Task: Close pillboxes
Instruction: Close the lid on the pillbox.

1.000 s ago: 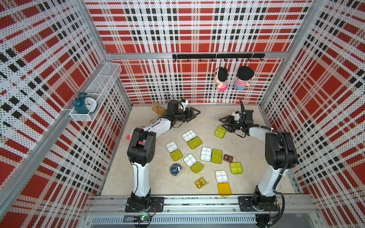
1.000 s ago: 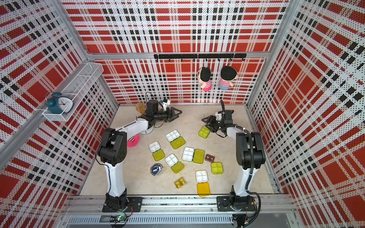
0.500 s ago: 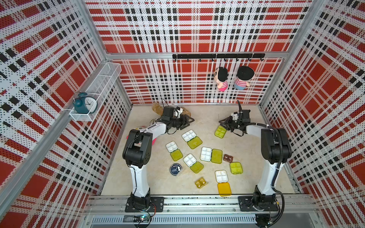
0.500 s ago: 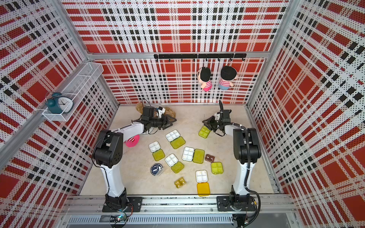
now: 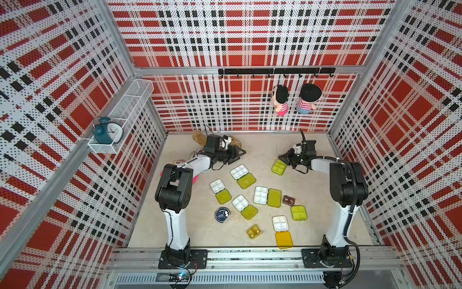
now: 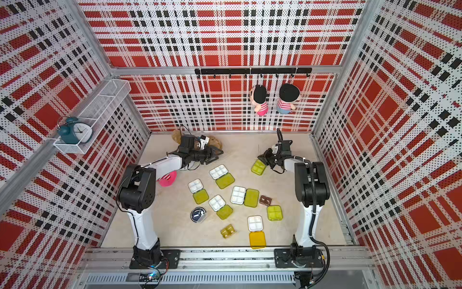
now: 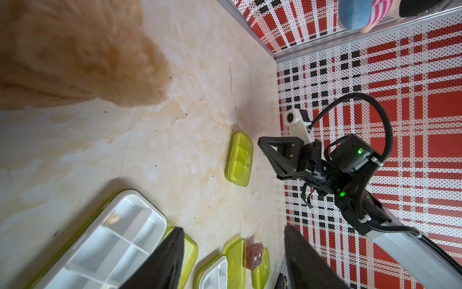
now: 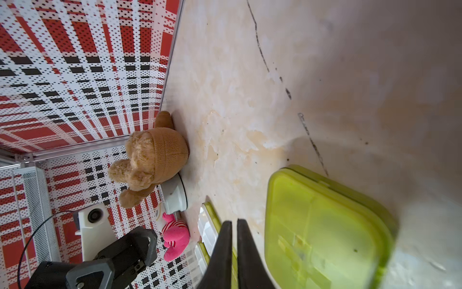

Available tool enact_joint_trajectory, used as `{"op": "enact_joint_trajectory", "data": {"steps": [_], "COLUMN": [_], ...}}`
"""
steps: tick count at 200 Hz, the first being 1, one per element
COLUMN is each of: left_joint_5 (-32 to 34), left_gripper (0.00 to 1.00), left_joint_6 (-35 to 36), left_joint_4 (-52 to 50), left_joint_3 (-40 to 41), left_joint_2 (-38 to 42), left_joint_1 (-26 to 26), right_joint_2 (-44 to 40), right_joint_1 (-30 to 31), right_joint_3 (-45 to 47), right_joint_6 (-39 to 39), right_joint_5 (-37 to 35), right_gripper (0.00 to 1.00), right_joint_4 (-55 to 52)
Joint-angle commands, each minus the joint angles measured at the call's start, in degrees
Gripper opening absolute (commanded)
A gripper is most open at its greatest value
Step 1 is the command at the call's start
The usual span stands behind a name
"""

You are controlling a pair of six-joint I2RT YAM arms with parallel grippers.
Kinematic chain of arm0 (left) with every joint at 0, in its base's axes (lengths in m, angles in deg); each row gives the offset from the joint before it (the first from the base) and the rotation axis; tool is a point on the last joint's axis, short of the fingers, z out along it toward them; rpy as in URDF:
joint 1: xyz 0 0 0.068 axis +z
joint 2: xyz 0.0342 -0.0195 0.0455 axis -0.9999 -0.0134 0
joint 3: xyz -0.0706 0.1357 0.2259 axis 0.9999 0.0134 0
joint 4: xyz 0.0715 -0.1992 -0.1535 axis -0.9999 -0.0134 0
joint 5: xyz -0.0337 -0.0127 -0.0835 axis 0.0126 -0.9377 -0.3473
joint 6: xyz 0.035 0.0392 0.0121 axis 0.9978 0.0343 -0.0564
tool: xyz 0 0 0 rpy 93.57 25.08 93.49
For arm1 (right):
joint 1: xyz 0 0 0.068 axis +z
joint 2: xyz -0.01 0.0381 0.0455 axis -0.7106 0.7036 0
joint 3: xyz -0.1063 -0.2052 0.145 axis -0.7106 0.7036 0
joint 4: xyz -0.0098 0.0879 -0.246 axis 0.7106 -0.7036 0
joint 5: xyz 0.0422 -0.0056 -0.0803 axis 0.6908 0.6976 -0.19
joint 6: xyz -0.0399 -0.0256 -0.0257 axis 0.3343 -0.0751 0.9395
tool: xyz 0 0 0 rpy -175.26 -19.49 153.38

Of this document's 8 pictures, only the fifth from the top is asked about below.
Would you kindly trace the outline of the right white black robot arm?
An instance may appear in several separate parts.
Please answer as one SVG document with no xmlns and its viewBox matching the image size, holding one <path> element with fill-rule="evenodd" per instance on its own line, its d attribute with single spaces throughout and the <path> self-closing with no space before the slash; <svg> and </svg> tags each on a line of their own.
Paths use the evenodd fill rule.
<svg viewBox="0 0 462 289">
<path fill-rule="evenodd" d="M 340 264 L 350 267 L 349 248 L 354 245 L 349 239 L 350 229 L 357 210 L 369 195 L 368 186 L 360 163 L 319 156 L 315 144 L 314 140 L 303 140 L 278 159 L 294 170 L 304 166 L 304 174 L 315 171 L 328 175 L 330 196 L 336 205 L 331 224 L 312 262 L 324 267 Z"/>
</svg>

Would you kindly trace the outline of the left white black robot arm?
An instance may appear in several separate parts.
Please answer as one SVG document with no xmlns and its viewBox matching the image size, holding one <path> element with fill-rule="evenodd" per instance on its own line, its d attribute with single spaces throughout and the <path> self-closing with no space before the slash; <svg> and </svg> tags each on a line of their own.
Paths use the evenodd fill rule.
<svg viewBox="0 0 462 289">
<path fill-rule="evenodd" d="M 192 196 L 193 179 L 212 169 L 217 162 L 229 165 L 245 154 L 244 149 L 232 144 L 231 137 L 212 134 L 207 137 L 203 149 L 190 160 L 164 166 L 155 193 L 156 202 L 166 217 L 168 232 L 160 269 L 167 264 L 186 268 L 193 260 L 185 215 Z"/>
</svg>

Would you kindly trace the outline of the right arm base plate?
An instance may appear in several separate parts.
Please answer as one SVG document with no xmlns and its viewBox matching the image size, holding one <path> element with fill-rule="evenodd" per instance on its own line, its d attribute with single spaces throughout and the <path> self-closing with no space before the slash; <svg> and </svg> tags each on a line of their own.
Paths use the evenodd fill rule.
<svg viewBox="0 0 462 289">
<path fill-rule="evenodd" d="M 307 269 L 340 269 L 353 267 L 348 247 L 340 249 L 302 249 L 302 261 Z"/>
</svg>

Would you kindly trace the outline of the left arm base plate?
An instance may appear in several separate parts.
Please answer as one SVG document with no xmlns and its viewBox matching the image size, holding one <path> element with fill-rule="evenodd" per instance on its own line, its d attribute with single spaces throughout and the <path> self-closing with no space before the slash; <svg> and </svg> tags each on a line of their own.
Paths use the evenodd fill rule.
<svg viewBox="0 0 462 289">
<path fill-rule="evenodd" d="M 208 260 L 206 249 L 173 250 L 165 249 L 161 253 L 158 268 L 161 270 L 186 268 L 189 270 L 205 269 Z"/>
</svg>

